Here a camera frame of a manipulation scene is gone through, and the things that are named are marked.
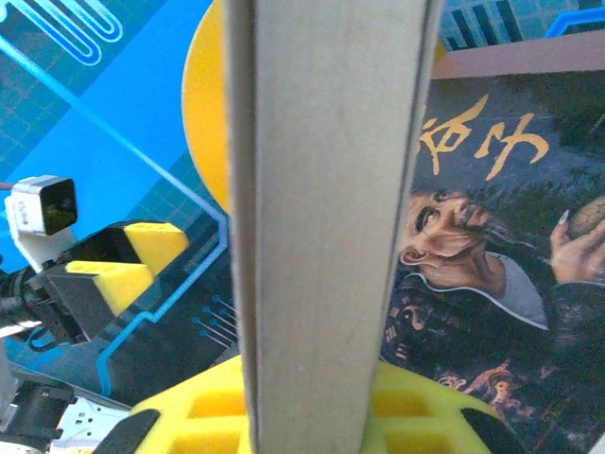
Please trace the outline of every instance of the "fingernail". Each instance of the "fingernail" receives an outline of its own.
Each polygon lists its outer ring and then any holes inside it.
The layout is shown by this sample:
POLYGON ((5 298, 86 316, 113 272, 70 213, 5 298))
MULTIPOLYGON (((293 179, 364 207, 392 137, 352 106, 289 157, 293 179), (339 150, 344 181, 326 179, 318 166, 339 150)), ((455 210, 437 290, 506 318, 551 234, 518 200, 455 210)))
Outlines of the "fingernail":
POLYGON ((565 212, 562 214, 561 219, 559 219, 559 225, 563 225, 565 222, 567 222, 567 218, 569 218, 569 210, 565 210, 565 212))

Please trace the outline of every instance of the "yellow circle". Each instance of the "yellow circle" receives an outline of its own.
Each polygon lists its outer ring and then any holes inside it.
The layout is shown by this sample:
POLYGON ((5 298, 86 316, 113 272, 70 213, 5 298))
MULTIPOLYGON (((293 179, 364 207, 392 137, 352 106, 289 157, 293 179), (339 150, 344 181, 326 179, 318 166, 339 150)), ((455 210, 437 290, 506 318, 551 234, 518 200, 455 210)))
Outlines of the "yellow circle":
POLYGON ((198 174, 230 213, 221 3, 216 0, 208 8, 189 47, 182 76, 182 122, 198 174))

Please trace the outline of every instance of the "poster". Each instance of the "poster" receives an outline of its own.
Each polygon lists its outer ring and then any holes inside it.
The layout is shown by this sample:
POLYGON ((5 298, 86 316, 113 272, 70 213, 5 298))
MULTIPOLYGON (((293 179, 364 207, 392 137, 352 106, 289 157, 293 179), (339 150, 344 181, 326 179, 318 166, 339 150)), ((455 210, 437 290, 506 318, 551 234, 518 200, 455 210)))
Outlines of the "poster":
POLYGON ((490 404, 528 452, 605 429, 603 72, 433 80, 382 359, 490 404))

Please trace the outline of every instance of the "yellow foam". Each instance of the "yellow foam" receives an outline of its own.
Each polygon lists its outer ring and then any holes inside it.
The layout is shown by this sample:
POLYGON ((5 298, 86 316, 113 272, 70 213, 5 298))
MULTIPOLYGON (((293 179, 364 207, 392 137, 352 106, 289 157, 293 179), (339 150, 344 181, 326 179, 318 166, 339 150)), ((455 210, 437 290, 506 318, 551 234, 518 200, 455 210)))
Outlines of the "yellow foam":
POLYGON ((447 49, 440 38, 437 39, 437 46, 435 47, 435 59, 433 60, 433 66, 439 63, 443 57, 447 54, 447 49))
POLYGON ((99 292, 112 310, 120 315, 153 284, 151 270, 139 263, 78 261, 65 266, 67 272, 94 274, 99 292))
MULTIPOLYGON (((244 402, 236 357, 137 405, 132 413, 155 409, 161 416, 136 453, 251 454, 244 402)), ((381 362, 362 454, 489 454, 460 413, 469 408, 496 416, 471 396, 381 362)))
POLYGON ((137 222, 125 227, 124 232, 134 251, 154 276, 189 246, 185 233, 168 222, 137 222))

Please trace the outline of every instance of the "black robe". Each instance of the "black robe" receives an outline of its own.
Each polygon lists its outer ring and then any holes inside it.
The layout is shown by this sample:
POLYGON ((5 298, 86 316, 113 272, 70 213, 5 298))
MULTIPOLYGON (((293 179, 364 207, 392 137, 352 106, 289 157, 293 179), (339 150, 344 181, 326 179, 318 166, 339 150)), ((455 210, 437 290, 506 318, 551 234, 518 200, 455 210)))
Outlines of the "black robe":
POLYGON ((403 273, 381 357, 487 402, 531 452, 588 452, 605 430, 605 287, 550 286, 549 269, 517 263, 541 280, 547 331, 477 292, 438 293, 403 273))

